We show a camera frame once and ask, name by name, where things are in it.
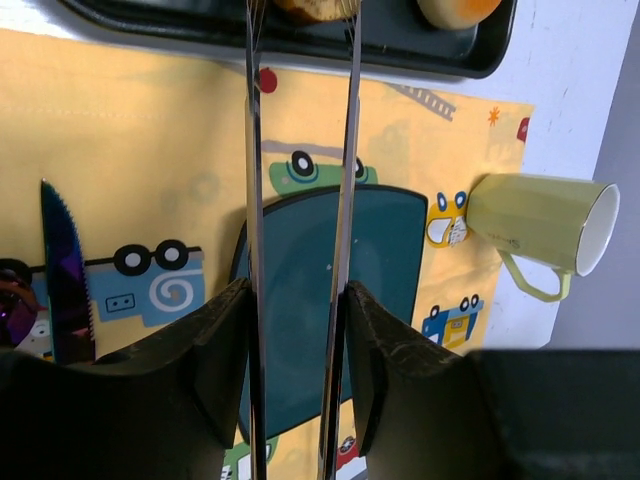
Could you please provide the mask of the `purple iridescent knife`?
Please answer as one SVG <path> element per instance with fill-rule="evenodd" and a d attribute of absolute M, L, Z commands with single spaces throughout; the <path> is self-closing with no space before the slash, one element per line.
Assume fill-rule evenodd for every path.
<path fill-rule="evenodd" d="M 72 215 L 56 188 L 40 185 L 46 291 L 54 360 L 62 365 L 96 358 L 85 262 Z"/>

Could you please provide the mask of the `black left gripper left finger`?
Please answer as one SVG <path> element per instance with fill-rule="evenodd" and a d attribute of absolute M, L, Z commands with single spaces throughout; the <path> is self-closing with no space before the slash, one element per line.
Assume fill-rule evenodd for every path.
<path fill-rule="evenodd" d="M 5 479 L 217 479 L 247 361 L 250 284 L 91 365 L 1 353 Z"/>

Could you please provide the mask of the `pale green mug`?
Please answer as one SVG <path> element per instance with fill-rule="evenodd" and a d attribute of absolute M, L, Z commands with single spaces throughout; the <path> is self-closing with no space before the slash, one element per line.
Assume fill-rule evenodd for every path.
<path fill-rule="evenodd" d="M 585 277 L 599 264 L 620 204 L 615 183 L 489 174 L 471 191 L 466 223 L 493 245 L 521 291 L 554 303 L 568 296 L 573 277 Z M 517 257 L 548 266 L 558 278 L 558 291 L 548 293 L 529 283 Z"/>

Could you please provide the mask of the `dark teal square plate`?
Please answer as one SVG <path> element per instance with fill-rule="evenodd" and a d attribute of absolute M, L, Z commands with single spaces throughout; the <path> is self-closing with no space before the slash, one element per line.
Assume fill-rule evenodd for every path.
<path fill-rule="evenodd" d="M 267 438 L 321 413 L 338 201 L 332 186 L 264 209 Z M 399 187 L 355 192 L 349 278 L 405 323 L 414 312 L 427 207 L 425 195 Z"/>

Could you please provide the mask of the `yellow vehicle print placemat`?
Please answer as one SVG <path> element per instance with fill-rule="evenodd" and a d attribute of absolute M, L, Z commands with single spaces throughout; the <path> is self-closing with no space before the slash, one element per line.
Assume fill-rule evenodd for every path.
<path fill-rule="evenodd" d="M 349 79 L 264 68 L 263 209 L 289 195 L 340 190 Z M 359 185 L 428 199 L 411 322 L 457 353 L 482 346 L 501 262 L 473 234 L 474 184 L 519 169 L 532 107 L 364 80 Z M 246 78 L 241 66 L 1 34 L 1 271 L 28 282 L 36 321 L 17 347 L 53 357 L 40 185 L 66 203 L 82 248 L 96 358 L 199 309 L 229 284 L 250 284 L 245 375 L 220 477 L 250 477 Z M 320 415 L 273 438 L 274 479 L 315 471 Z"/>

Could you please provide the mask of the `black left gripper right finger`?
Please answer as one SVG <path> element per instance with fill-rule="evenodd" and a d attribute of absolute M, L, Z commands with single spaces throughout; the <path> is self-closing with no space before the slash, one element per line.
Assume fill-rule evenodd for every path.
<path fill-rule="evenodd" d="M 372 479 L 635 479 L 635 350 L 457 355 L 346 290 L 358 450 Z"/>

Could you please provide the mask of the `black baking tray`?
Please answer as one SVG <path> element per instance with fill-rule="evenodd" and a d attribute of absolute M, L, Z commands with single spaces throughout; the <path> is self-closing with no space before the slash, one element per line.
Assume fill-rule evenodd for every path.
<path fill-rule="evenodd" d="M 242 1 L 67 1 L 65 7 L 103 28 L 218 47 L 244 48 Z M 501 2 L 478 25 L 442 30 L 430 25 L 414 1 L 364 5 L 362 61 L 366 65 L 481 79 L 501 63 L 511 37 L 516 4 Z M 303 25 L 270 6 L 260 45 L 269 54 L 346 62 L 344 25 Z"/>

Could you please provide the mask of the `silver metal tongs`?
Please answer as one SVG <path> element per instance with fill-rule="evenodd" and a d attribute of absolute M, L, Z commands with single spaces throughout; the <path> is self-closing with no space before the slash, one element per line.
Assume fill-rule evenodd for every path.
<path fill-rule="evenodd" d="M 351 48 L 351 69 L 346 107 L 342 177 L 339 190 L 337 226 L 332 265 L 329 323 L 326 338 L 325 373 L 317 477 L 334 479 L 337 472 L 340 405 L 342 394 L 343 357 L 345 349 L 346 300 L 349 278 L 352 218 L 355 197 L 355 167 L 360 117 L 360 82 L 362 25 L 361 3 L 342 1 L 345 36 Z M 260 38 L 266 3 L 247 1 L 246 13 L 246 217 L 247 255 L 255 314 L 249 328 L 249 437 L 251 477 L 265 479 L 266 464 L 266 404 L 264 339 L 265 281 L 263 247 L 262 139 Z"/>

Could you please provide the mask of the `glazed donut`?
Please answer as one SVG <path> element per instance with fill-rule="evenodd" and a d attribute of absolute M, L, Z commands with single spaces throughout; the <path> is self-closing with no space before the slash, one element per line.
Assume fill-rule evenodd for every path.
<path fill-rule="evenodd" d="M 501 0 L 418 0 L 425 19 L 434 27 L 445 30 L 471 28 L 488 18 Z"/>

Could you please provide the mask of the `seeded bread slice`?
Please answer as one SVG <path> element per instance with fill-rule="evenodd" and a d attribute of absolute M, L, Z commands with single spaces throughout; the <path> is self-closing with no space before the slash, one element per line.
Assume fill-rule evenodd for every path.
<path fill-rule="evenodd" d="M 289 18 L 303 24 L 327 23 L 354 17 L 360 0 L 274 0 L 274 5 Z"/>

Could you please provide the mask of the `purple iridescent spoon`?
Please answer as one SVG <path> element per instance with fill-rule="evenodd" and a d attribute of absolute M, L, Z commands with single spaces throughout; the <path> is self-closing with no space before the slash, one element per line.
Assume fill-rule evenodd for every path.
<path fill-rule="evenodd" d="M 39 311 L 31 285 L 11 270 L 1 271 L 1 346 L 17 347 L 30 333 Z"/>

